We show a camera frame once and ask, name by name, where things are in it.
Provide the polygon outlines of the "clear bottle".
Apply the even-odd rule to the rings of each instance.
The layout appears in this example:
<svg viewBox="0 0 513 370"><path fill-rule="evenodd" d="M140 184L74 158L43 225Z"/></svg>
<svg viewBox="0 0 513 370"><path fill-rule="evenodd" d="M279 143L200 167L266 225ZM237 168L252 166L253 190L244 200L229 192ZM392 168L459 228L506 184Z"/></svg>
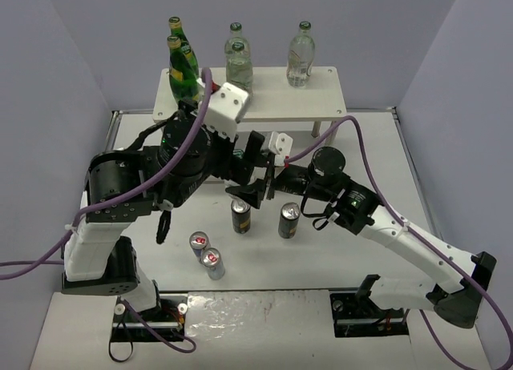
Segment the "clear bottle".
<svg viewBox="0 0 513 370"><path fill-rule="evenodd" d="M242 159L242 158L244 158L244 150L234 149L232 155L236 158Z"/></svg>
<svg viewBox="0 0 513 370"><path fill-rule="evenodd" d="M315 42L311 35L312 24L301 21L298 33L289 44L286 77L290 86L300 88L309 81L315 56Z"/></svg>
<svg viewBox="0 0 513 370"><path fill-rule="evenodd" d="M251 57L251 47L248 39L243 34L240 22L232 22L230 24L230 36L224 44L225 61L227 62L237 51L248 58Z"/></svg>
<svg viewBox="0 0 513 370"><path fill-rule="evenodd" d="M226 62L226 81L245 90L249 95L253 94L252 60L242 41L232 44L232 51Z"/></svg>

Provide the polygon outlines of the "green glass bottle front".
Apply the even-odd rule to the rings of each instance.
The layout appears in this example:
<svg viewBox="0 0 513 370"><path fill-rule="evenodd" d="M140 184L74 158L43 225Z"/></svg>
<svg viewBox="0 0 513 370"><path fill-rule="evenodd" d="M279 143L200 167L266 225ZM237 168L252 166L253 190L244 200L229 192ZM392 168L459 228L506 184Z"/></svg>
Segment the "green glass bottle front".
<svg viewBox="0 0 513 370"><path fill-rule="evenodd" d="M172 95L178 102L182 99L198 101L198 71L194 67L190 46L183 44L179 36L167 38L169 49L168 79Z"/></svg>

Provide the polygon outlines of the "green glass bottle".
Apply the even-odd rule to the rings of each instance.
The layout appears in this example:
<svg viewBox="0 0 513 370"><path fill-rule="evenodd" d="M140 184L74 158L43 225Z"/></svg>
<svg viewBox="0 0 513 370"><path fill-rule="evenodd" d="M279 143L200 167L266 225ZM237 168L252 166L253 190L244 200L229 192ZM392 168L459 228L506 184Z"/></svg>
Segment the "green glass bottle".
<svg viewBox="0 0 513 370"><path fill-rule="evenodd" d="M169 49L168 79L172 95L178 102L182 99L198 101L198 71L194 67L190 46L183 44L179 36L167 38Z"/></svg>
<svg viewBox="0 0 513 370"><path fill-rule="evenodd" d="M198 77L200 75L200 71L199 71L199 65L198 65L198 61L196 58L196 54L195 54L194 50L192 49L192 46L184 33L181 19L178 16L172 16L168 19L168 25L169 25L171 35L174 35L174 36L180 38L181 50L184 53L185 58L188 60L196 77Z"/></svg>

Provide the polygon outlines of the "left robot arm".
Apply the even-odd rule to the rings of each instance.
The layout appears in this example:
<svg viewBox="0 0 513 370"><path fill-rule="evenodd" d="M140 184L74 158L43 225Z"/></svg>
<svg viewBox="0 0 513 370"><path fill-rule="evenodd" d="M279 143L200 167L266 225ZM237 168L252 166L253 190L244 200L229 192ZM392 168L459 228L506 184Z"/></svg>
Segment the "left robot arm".
<svg viewBox="0 0 513 370"><path fill-rule="evenodd" d="M144 274L124 231L139 217L161 211L156 241L163 243L172 211L211 176L234 182L241 198L259 204L250 177L265 164L265 137L251 132L242 155L235 143L204 125L197 104L185 99L129 147L96 155L63 249L62 292L119 296L137 312L160 308L157 284Z"/></svg>

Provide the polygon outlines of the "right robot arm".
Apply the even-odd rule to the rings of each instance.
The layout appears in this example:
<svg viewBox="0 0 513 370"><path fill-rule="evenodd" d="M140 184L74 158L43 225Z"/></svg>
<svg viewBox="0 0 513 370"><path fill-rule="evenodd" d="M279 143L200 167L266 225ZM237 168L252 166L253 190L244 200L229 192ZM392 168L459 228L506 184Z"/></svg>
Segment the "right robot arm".
<svg viewBox="0 0 513 370"><path fill-rule="evenodd" d="M309 199L325 202L322 212L302 214L316 230L336 224L382 245L426 274L424 280L367 275L356 292L362 307L433 311L456 327L474 326L483 298L480 291L490 283L495 257L452 247L388 210L374 191L345 174L345 157L334 147L317 149L307 167L291 164L283 146L272 147L271 152L274 165L281 168L271 189L299 195L301 208Z"/></svg>

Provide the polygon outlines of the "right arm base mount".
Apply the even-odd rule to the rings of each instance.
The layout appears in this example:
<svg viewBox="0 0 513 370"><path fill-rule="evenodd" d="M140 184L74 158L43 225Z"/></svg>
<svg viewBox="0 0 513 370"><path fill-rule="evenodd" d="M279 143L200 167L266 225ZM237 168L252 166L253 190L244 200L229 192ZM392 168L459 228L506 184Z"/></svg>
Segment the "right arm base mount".
<svg viewBox="0 0 513 370"><path fill-rule="evenodd" d="M382 310L369 300L357 300L355 288L330 291L329 301L336 338L408 336L402 308Z"/></svg>

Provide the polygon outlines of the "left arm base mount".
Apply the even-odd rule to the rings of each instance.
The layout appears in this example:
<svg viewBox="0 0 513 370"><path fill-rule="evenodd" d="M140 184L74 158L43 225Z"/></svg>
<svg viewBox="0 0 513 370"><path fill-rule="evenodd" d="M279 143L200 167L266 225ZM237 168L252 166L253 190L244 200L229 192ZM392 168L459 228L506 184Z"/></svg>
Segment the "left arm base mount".
<svg viewBox="0 0 513 370"><path fill-rule="evenodd" d="M168 342L182 342L185 333L185 294L160 295L160 308L141 312L145 322ZM113 343L151 343L158 340L126 309L120 297L116 299L111 326Z"/></svg>

